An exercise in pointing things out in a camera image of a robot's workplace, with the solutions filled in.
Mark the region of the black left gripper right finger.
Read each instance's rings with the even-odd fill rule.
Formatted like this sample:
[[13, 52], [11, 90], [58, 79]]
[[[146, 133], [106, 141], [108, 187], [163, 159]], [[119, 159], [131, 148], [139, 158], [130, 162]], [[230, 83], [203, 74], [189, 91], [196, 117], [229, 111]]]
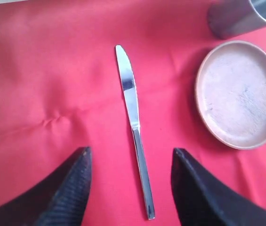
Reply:
[[266, 210], [242, 197], [190, 153], [174, 148], [171, 190], [183, 226], [266, 226]]

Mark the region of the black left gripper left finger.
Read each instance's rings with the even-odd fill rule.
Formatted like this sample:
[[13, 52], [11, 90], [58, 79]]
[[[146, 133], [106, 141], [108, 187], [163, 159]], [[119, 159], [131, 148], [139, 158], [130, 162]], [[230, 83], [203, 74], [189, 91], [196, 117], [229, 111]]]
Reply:
[[90, 147], [79, 147], [37, 185], [0, 206], [0, 226], [80, 226], [92, 176]]

